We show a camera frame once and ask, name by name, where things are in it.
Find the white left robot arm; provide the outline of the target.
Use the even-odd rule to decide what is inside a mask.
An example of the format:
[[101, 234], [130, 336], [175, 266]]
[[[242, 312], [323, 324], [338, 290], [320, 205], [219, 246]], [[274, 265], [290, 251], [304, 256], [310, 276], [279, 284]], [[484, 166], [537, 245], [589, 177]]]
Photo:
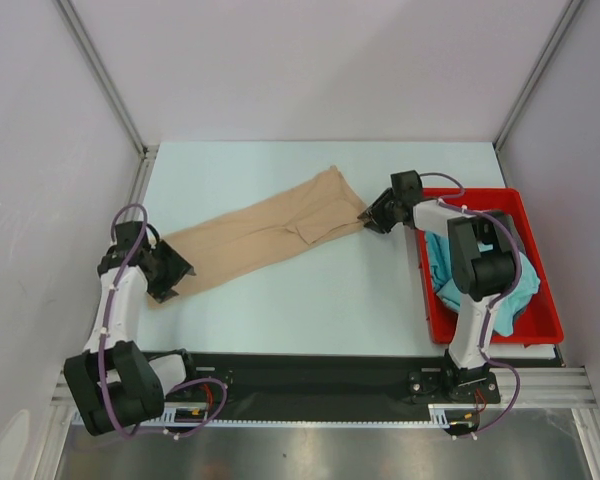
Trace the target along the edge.
[[187, 400], [200, 374], [183, 355], [150, 360], [136, 344], [141, 306], [178, 296], [177, 284], [194, 267], [161, 239], [152, 225], [127, 221], [113, 227], [113, 244], [97, 267], [101, 298], [83, 351], [65, 360], [63, 373], [87, 431], [93, 436], [160, 417], [165, 397]]

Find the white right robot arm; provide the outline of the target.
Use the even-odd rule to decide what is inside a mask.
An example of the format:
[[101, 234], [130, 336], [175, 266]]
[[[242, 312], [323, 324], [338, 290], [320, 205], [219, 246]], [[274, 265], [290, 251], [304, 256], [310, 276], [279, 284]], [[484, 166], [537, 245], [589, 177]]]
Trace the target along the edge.
[[508, 215], [458, 207], [442, 197], [427, 199], [422, 176], [411, 170], [392, 174], [391, 186], [358, 219], [379, 234], [403, 224], [448, 240], [452, 280], [462, 297], [433, 393], [451, 402], [470, 402], [478, 389], [493, 382], [494, 362], [488, 355], [493, 324], [522, 273]]

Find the beige t shirt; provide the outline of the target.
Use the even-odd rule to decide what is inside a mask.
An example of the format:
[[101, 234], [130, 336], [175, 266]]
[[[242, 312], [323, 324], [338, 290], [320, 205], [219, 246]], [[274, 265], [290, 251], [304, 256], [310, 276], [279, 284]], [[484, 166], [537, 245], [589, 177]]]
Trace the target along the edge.
[[163, 303], [151, 310], [224, 285], [363, 229], [365, 202], [334, 166], [312, 179], [241, 210], [166, 236], [194, 267]]

